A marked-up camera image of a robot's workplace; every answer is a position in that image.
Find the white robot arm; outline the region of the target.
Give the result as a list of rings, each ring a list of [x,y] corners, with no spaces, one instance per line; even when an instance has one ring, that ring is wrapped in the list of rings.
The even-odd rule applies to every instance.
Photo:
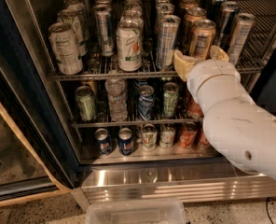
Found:
[[[276,117],[253,101],[224,55],[217,46],[209,60],[188,57],[177,49],[173,65],[200,105],[210,144],[243,171],[255,170],[276,180]]]

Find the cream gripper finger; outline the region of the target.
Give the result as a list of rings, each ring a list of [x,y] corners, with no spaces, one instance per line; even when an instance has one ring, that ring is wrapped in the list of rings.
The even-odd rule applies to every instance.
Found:
[[[212,45],[210,48],[210,58],[213,60],[221,60],[228,62],[228,55],[218,46]]]
[[[202,59],[184,55],[180,50],[176,49],[173,53],[173,66],[177,75],[186,81],[186,76],[191,72],[193,67],[202,62]]]

